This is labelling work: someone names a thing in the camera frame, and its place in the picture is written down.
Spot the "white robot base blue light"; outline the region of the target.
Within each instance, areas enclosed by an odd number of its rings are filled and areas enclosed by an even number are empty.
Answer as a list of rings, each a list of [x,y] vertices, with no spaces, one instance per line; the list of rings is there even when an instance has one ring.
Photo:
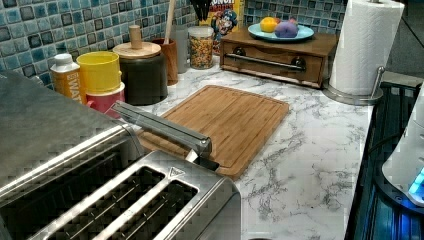
[[[382,166],[388,182],[413,204],[422,207],[424,168],[424,89],[420,91],[408,124],[395,150]]]

